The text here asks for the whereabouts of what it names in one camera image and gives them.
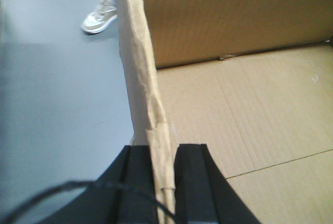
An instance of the shoelace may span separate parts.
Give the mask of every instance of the shoelace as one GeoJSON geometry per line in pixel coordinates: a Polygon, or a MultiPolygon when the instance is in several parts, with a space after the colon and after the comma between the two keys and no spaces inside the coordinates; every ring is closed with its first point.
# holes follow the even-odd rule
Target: shoelace
{"type": "Polygon", "coordinates": [[[96,21],[103,21],[105,13],[116,11],[117,9],[115,6],[111,6],[109,3],[109,0],[99,0],[99,4],[96,6],[91,16],[94,17],[96,21]]]}

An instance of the cardboard wall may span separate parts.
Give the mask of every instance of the cardboard wall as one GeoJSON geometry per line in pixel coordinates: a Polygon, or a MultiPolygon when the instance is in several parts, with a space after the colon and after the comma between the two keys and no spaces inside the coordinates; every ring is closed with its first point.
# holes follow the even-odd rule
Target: cardboard wall
{"type": "Polygon", "coordinates": [[[144,0],[158,68],[314,43],[332,0],[144,0]]]}
{"type": "MultiPolygon", "coordinates": [[[[170,137],[142,0],[117,0],[119,45],[134,128],[134,144],[149,145],[157,199],[174,211],[170,137]]],[[[159,211],[160,223],[170,223],[159,211]]]]}

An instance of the white sneaker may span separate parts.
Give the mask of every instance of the white sneaker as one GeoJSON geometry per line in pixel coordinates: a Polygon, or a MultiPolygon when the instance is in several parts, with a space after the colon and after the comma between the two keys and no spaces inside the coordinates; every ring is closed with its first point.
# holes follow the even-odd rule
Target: white sneaker
{"type": "Polygon", "coordinates": [[[99,33],[105,30],[116,18],[117,8],[112,6],[109,0],[100,0],[95,10],[84,19],[81,28],[87,33],[99,33]]]}

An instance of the cardboard box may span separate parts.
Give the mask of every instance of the cardboard box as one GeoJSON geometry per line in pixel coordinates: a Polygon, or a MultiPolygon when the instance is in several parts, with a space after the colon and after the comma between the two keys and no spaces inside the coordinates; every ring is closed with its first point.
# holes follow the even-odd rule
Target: cardboard box
{"type": "Polygon", "coordinates": [[[117,4],[158,200],[174,209],[178,144],[206,143],[261,223],[333,223],[332,0],[117,4]]]}

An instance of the torn cardboard edge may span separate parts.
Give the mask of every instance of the torn cardboard edge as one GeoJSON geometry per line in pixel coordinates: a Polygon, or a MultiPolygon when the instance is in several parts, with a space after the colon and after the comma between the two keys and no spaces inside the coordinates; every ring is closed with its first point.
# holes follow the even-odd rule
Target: torn cardboard edge
{"type": "MultiPolygon", "coordinates": [[[[117,0],[120,54],[134,128],[134,143],[148,140],[157,199],[175,210],[169,129],[157,85],[157,71],[143,0],[117,0]]],[[[158,211],[161,224],[172,223],[158,211]]]]}

